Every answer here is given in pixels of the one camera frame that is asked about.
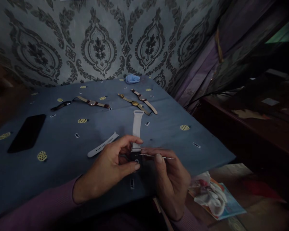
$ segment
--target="black watch strap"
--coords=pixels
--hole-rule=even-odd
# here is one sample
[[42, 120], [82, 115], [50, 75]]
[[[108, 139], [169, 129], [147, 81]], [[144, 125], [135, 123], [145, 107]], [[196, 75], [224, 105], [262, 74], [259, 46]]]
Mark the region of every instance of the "black watch strap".
[[59, 110], [60, 108], [63, 108], [64, 106], [70, 105], [71, 101], [64, 101], [63, 103], [59, 104], [56, 107], [53, 107], [52, 109], [50, 109], [51, 111], [56, 111]]

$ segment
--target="wall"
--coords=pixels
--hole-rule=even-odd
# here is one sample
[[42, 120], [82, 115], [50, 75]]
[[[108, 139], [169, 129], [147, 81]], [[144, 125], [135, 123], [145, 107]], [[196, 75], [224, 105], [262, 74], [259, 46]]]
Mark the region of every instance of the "wall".
[[228, 3], [0, 0], [0, 64], [30, 87], [133, 73], [171, 91]]

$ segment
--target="blue tablecloth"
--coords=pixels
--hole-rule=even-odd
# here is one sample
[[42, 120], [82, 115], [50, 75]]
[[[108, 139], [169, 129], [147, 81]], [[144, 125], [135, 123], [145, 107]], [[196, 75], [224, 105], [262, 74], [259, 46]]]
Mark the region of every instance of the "blue tablecloth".
[[[120, 137], [132, 134], [133, 111], [139, 109], [121, 99], [118, 93], [143, 104], [146, 110], [151, 110], [138, 100], [131, 89], [147, 98], [158, 111], [158, 115], [152, 113], [142, 117], [143, 146], [174, 150], [191, 175], [222, 166], [235, 158], [216, 137], [148, 77], [143, 77], [140, 83], [132, 85], [115, 79], [43, 89], [39, 94], [30, 96], [17, 115], [0, 129], [0, 135], [13, 132], [9, 137], [0, 140], [0, 213], [19, 206], [47, 188], [59, 186], [85, 173], [98, 156], [88, 158], [87, 153], [106, 141], [114, 131]], [[90, 107], [79, 100], [56, 112], [50, 111], [52, 107], [60, 104], [58, 98], [67, 101], [78, 95], [109, 104], [112, 110]], [[8, 154], [7, 150], [25, 119], [39, 114], [46, 114], [47, 117], [34, 147]], [[82, 118], [89, 121], [78, 123]], [[180, 129], [181, 125], [188, 125], [190, 129], [183, 131]], [[40, 151], [47, 153], [47, 162], [38, 161], [37, 154]], [[101, 198], [73, 211], [69, 220], [80, 221], [154, 194], [154, 174], [153, 163], [146, 162], [141, 171], [124, 178]], [[135, 181], [134, 190], [130, 188], [132, 178]]]

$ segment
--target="purple sleeve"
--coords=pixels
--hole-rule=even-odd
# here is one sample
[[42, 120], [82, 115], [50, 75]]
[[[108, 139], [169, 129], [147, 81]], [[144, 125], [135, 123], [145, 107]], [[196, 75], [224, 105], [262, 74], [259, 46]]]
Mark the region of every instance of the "purple sleeve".
[[207, 226], [200, 220], [197, 220], [194, 215], [184, 208], [184, 215], [180, 221], [171, 221], [180, 231], [207, 231]]
[[72, 194], [78, 178], [42, 192], [21, 207], [0, 218], [0, 230], [45, 230], [77, 207]]

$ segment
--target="person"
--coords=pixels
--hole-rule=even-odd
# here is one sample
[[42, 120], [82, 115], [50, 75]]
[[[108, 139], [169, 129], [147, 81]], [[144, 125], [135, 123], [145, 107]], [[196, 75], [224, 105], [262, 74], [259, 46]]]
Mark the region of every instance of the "person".
[[[1, 217], [0, 230], [49, 230], [72, 209], [105, 194], [125, 176], [140, 168], [139, 163], [129, 162], [122, 156], [129, 156], [132, 147], [131, 142], [143, 143], [136, 136], [126, 135], [107, 144], [87, 173], [62, 186], [44, 191], [24, 205]], [[142, 148], [141, 153], [155, 156], [157, 197], [164, 214], [167, 215], [164, 223], [168, 224], [168, 228], [181, 231], [206, 230], [207, 228], [203, 223], [198, 221], [185, 207], [190, 174], [181, 164], [176, 154], [171, 150], [160, 148]], [[165, 161], [162, 156], [174, 158], [174, 160]], [[155, 214], [154, 211], [142, 210], [145, 211], [147, 216], [151, 213]], [[133, 217], [121, 215], [117, 218], [119, 219], [112, 217], [108, 221], [99, 219], [99, 221], [105, 220], [104, 224], [100, 224], [100, 222], [90, 230], [147, 230], [144, 229], [148, 226], [147, 224], [137, 223], [137, 220]]]

